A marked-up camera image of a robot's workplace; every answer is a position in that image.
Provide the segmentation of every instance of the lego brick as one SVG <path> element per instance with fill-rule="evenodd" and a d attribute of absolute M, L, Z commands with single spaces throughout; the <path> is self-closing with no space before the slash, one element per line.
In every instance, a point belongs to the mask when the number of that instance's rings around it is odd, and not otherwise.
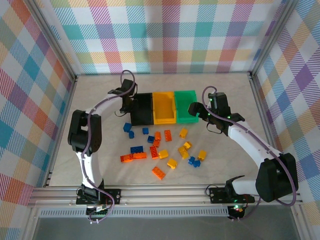
<path fill-rule="evenodd" d="M 201 161 L 200 160 L 195 160 L 192 164 L 195 168 L 200 167 Z"/>
<path fill-rule="evenodd" d="M 130 111 L 132 126 L 154 124 L 152 93 L 137 93 L 133 96 L 133 108 Z"/>
<path fill-rule="evenodd" d="M 178 165 L 177 161 L 174 160 L 173 158 L 170 158 L 169 161 L 167 162 L 167 165 L 172 168 L 175 169 Z"/>
<path fill-rule="evenodd" d="M 197 123 L 199 118 L 189 114 L 190 104 L 197 102 L 196 91 L 175 91 L 176 122 L 178 124 Z"/>
<path fill-rule="evenodd" d="M 154 139 L 155 139 L 155 140 L 159 140 L 159 141 L 161 140 L 161 133 L 160 133 L 159 131 L 156 131 L 156 132 L 155 132 L 155 134 L 154 134 Z"/>
<path fill-rule="evenodd" d="M 158 168 L 157 166 L 155 166 L 152 169 L 152 172 L 154 173 L 154 175 L 156 175 L 160 180 L 164 179 L 164 177 L 166 176 L 166 174 L 160 170 L 160 168 Z"/>
<path fill-rule="evenodd" d="M 153 144 L 154 141 L 155 141 L 155 137 L 154 136 L 148 136 L 148 140 L 147 140 L 148 143 Z"/>
<path fill-rule="evenodd" d="M 131 123 L 126 122 L 123 126 L 123 131 L 125 131 L 126 133 L 129 133 L 129 131 L 131 130 Z"/>
<path fill-rule="evenodd" d="M 160 140 L 154 140 L 153 146 L 156 146 L 158 148 L 159 145 L 160 145 Z"/>
<path fill-rule="evenodd" d="M 199 155 L 198 155 L 198 160 L 201 160 L 201 161 L 205 160 L 206 155 L 207 155 L 206 151 L 200 150 Z"/>
<path fill-rule="evenodd" d="M 164 130 L 164 138 L 166 142 L 171 142 L 172 137 L 171 137 L 171 131 L 170 130 Z"/>
<path fill-rule="evenodd" d="M 180 138 L 185 139 L 187 136 L 187 133 L 188 133 L 188 130 L 185 128 L 182 128 L 179 134 Z"/>
<path fill-rule="evenodd" d="M 137 152 L 133 154 L 133 159 L 146 159 L 147 153 L 146 152 Z"/>
<path fill-rule="evenodd" d="M 151 153 L 152 159 L 157 159 L 159 157 L 157 148 L 155 146 L 150 147 L 150 153 Z"/>
<path fill-rule="evenodd" d="M 188 164 L 192 165 L 194 164 L 194 161 L 196 160 L 196 158 L 194 156 L 191 156 L 188 160 Z"/>
<path fill-rule="evenodd" d="M 135 138 L 135 133 L 133 131 L 129 131 L 129 138 L 134 139 Z"/>
<path fill-rule="evenodd" d="M 175 124 L 177 122 L 177 109 L 173 91 L 153 92 L 153 122 L 157 124 Z"/>
<path fill-rule="evenodd" d="M 143 133 L 144 135 L 149 134 L 149 128 L 148 128 L 148 127 L 142 128 L 142 133 Z"/>
<path fill-rule="evenodd" d="M 186 142 L 183 144 L 183 146 L 184 146 L 185 150 L 188 150 L 189 148 L 192 147 L 192 144 L 191 144 L 191 142 L 186 141 Z"/>
<path fill-rule="evenodd" d="M 168 151 L 167 151 L 166 149 L 161 150 L 161 151 L 158 153 L 158 155 L 159 155 L 159 158 L 160 158 L 160 159 L 165 159 L 165 158 L 169 157 L 169 153 L 168 153 Z"/>
<path fill-rule="evenodd" d="M 132 147 L 130 147 L 130 152 L 132 154 L 143 153 L 144 147 L 143 146 L 132 146 Z"/>
<path fill-rule="evenodd" d="M 134 160 L 133 154 L 127 154 L 127 155 L 120 156 L 120 161 L 122 163 L 129 163 L 129 162 L 132 162 L 133 160 Z"/>
<path fill-rule="evenodd" d="M 187 152 L 187 150 L 185 149 L 184 146 L 179 147 L 179 148 L 178 148 L 178 151 L 179 151 L 182 159 L 186 159 L 186 158 L 189 157 L 189 154 L 188 154 L 188 152 Z"/>

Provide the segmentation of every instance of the cable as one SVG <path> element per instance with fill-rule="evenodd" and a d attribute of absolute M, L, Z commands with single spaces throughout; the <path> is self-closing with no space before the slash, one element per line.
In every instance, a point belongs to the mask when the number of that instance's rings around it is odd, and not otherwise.
<path fill-rule="evenodd" d="M 123 92 L 123 93 L 121 93 L 121 94 L 119 94 L 119 95 L 115 95 L 115 96 L 112 96 L 112 97 L 110 97 L 110 98 L 105 98 L 105 99 L 103 99 L 101 102 L 98 102 L 98 103 L 91 109 L 91 111 L 89 112 L 89 114 L 88 114 L 88 116 L 87 116 L 88 142 L 86 143 L 86 146 L 85 146 L 83 152 L 81 153 L 82 173 L 83 173 L 85 179 L 87 180 L 87 182 L 88 182 L 95 190 L 97 190 L 97 191 L 99 191 L 100 193 L 108 196 L 108 197 L 111 199 L 111 201 L 112 201 L 112 204 L 111 204 L 111 206 L 110 206 L 107 214 L 106 214 L 103 218 L 101 218 L 101 219 L 99 219 L 99 220 L 98 220 L 98 219 L 96 220 L 96 223 L 97 223 L 97 224 L 100 223 L 101 221 L 103 221 L 104 219 L 106 219 L 106 218 L 109 216 L 109 214 L 112 212 L 112 210 L 113 210 L 114 207 L 115 207 L 115 199 L 114 199 L 114 197 L 113 197 L 111 194 L 109 194 L 108 192 L 103 191 L 103 190 L 97 188 L 97 187 L 95 186 L 95 184 L 89 179 L 89 177 L 88 177 L 88 175 L 87 175 L 87 172 L 86 172 L 86 168 L 85 168 L 85 154 L 86 154 L 86 152 L 87 152 L 88 149 L 89 149 L 89 146 L 90 146 L 90 143 L 91 143 L 91 136 L 92 136 L 92 134 L 91 134 L 91 122 L 90 122 L 90 120 L 91 120 L 91 115 L 92 115 L 92 113 L 93 113 L 100 105 L 102 105 L 103 103 L 105 103 L 105 102 L 107 102 L 107 101 L 109 101 L 109 100 L 122 97 L 122 96 L 130 93 L 130 91 L 133 89 L 133 87 L 134 87 L 134 85 L 135 85 L 135 83 L 136 83 L 136 78 L 135 78 L 135 75 L 134 75 L 130 70 L 123 70 L 123 71 L 121 72 L 121 74 L 120 74 L 120 83 L 122 84 L 122 78 L 123 78 L 123 75 L 124 75 L 125 72 L 130 73 L 130 74 L 132 75 L 132 78 L 133 78 L 133 79 L 132 79 L 132 80 L 133 80 L 133 84 L 131 85 L 131 87 L 129 88 L 129 90 L 126 91 L 126 92 Z"/>
<path fill-rule="evenodd" d="M 207 195 L 207 196 L 209 196 L 209 197 L 210 197 L 210 195 L 207 193 L 207 190 L 208 190 L 208 188 L 209 188 L 210 186 L 215 186 L 216 188 L 218 188 L 217 185 L 209 184 L 209 185 L 205 188 L 205 190 L 204 190 L 204 194 Z"/>
<path fill-rule="evenodd" d="M 277 201 L 278 203 L 284 205 L 284 206 L 288 206 L 288 207 L 293 206 L 293 205 L 296 203 L 296 200 L 297 200 L 297 192 L 296 192 L 296 187 L 295 187 L 294 180 L 293 180 L 293 178 L 291 177 L 290 172 L 289 172 L 289 170 L 287 169 L 287 167 L 285 166 L 285 164 L 280 160 L 280 158 L 279 158 L 273 151 L 271 151 L 271 149 L 270 149 L 267 145 L 265 145 L 265 144 L 264 144 L 253 132 L 251 132 L 249 129 L 247 129 L 246 127 L 242 126 L 241 124 L 239 124 L 239 123 L 237 123 L 237 122 L 235 122 L 235 121 L 232 121 L 232 120 L 230 120 L 230 119 L 228 119 L 228 118 L 224 118 L 224 117 L 221 117 L 221 116 L 219 116 L 219 115 L 214 114 L 214 113 L 207 107 L 207 105 L 206 105 L 206 103 L 205 103 L 205 92 L 206 92 L 207 89 L 210 89 L 210 88 L 211 88 L 211 89 L 214 89 L 214 93 L 216 93 L 216 92 L 218 91 L 215 86 L 207 86 L 207 87 L 203 90 L 203 92 L 202 92 L 202 104 L 203 104 L 204 108 L 207 110 L 208 113 L 210 113 L 210 114 L 211 114 L 212 116 L 214 116 L 215 118 L 220 119 L 220 120 L 223 120 L 223 121 L 226 121 L 226 122 L 229 122 L 229 123 L 232 123 L 233 125 L 236 125 L 237 127 L 243 129 L 246 133 L 250 134 L 250 136 L 253 137 L 253 139 L 255 139 L 267 152 L 269 152 L 269 153 L 278 161 L 278 163 L 279 163 L 280 166 L 283 168 L 285 174 L 287 175 L 287 177 L 288 177 L 288 179 L 289 179 L 289 182 L 290 182 L 291 188 L 292 188 L 293 198 L 292 198 L 291 203 L 285 203 L 285 202 L 280 201 L 279 199 L 276 199 L 276 201 Z M 255 206 L 254 210 L 257 208 L 257 206 L 259 205 L 260 201 L 261 201 L 261 197 L 259 198 L 258 204 Z"/>

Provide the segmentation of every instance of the beige floor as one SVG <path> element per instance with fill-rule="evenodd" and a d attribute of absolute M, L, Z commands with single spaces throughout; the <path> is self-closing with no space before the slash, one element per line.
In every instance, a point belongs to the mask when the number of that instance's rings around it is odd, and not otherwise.
<path fill-rule="evenodd" d="M 252 94 L 252 90 L 244 73 L 228 74 L 142 74 L 136 75 L 139 93 L 167 92 L 179 90 L 195 90 L 197 100 L 201 101 L 201 93 L 208 85 L 214 85 L 219 92 L 225 92 L 233 113 L 241 114 L 262 138 L 266 138 Z M 118 75 L 81 76 L 78 79 L 74 98 L 64 129 L 62 142 L 55 162 L 51 186 L 78 186 L 82 181 L 79 160 L 67 143 L 71 115 L 74 110 L 85 110 L 100 101 L 109 90 L 120 86 Z M 103 123 L 102 145 L 98 151 L 100 171 L 106 185 L 132 184 L 209 184 L 225 183 L 226 180 L 239 175 L 255 175 L 258 168 L 254 161 L 230 138 L 225 135 L 210 133 L 206 123 L 181 125 L 153 125 L 149 131 L 170 129 L 172 142 L 162 141 L 159 150 L 167 149 L 169 157 L 178 161 L 176 169 L 166 166 L 169 158 L 152 160 L 149 154 L 147 136 L 142 134 L 142 127 L 135 126 L 135 138 L 129 139 L 124 133 L 123 125 L 130 122 L 130 116 L 119 118 L 110 116 Z M 188 129 L 186 140 L 179 138 L 182 127 Z M 197 157 L 199 150 L 207 151 L 207 157 L 201 166 L 194 168 L 187 160 L 181 160 L 177 151 L 185 141 L 193 147 L 189 153 Z M 120 156 L 130 153 L 130 147 L 143 146 L 148 159 L 130 163 L 121 163 Z M 160 167 L 165 178 L 158 180 L 151 172 L 154 166 Z"/>

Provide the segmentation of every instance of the metal bracket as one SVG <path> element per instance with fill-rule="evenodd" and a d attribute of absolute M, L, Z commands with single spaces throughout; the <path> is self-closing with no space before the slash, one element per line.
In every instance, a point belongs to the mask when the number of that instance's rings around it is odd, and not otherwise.
<path fill-rule="evenodd" d="M 251 195 L 247 195 L 247 199 L 244 195 L 237 195 L 234 198 L 230 198 L 224 187 L 209 188 L 209 195 L 212 204 L 253 204 L 255 202 L 255 198 Z"/>
<path fill-rule="evenodd" d="M 114 204 L 119 205 L 121 200 L 121 189 L 104 189 L 105 192 L 110 194 L 114 199 Z M 83 193 L 82 189 L 79 189 L 77 192 L 77 198 L 75 201 L 76 205 L 86 205 L 86 206 L 96 206 L 97 204 L 89 200 Z M 111 205 L 112 200 L 106 196 L 106 204 Z"/>

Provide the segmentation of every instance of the checkered pattern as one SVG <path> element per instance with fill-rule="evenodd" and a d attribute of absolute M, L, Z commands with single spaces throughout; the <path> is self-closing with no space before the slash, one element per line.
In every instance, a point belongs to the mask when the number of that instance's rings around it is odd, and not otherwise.
<path fill-rule="evenodd" d="M 79 73 L 118 74 L 246 72 L 285 0 L 50 2 L 42 10 Z"/>
<path fill-rule="evenodd" d="M 302 0 L 258 73 L 279 149 L 297 160 L 299 190 L 320 239 L 320 1 Z"/>
<path fill-rule="evenodd" d="M 20 234 L 72 85 L 23 0 L 0 7 L 0 239 Z"/>

